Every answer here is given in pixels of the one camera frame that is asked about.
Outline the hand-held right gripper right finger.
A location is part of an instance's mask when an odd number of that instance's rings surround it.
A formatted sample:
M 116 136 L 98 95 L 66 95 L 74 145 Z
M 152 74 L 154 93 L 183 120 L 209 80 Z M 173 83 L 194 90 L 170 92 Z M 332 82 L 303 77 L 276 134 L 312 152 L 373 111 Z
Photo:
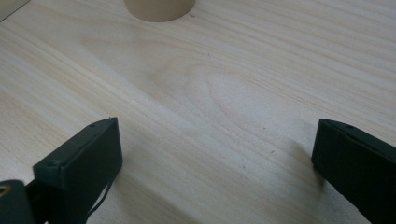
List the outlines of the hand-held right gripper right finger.
M 396 224 L 396 147 L 352 125 L 320 119 L 311 161 L 372 224 Z

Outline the beige round cup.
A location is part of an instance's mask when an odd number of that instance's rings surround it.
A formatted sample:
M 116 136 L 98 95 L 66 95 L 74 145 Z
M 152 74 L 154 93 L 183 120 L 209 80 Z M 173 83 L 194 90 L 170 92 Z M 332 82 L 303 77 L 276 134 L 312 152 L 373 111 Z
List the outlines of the beige round cup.
M 187 14 L 196 0 L 123 0 L 128 11 L 142 21 L 165 22 Z

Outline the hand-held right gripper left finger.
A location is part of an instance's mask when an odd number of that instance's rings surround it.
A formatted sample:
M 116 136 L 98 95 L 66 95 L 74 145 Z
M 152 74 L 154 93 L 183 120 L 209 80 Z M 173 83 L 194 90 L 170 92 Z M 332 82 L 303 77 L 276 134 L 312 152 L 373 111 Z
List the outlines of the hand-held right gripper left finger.
M 122 166 L 116 118 L 96 121 L 33 166 L 28 185 L 37 224 L 86 224 Z

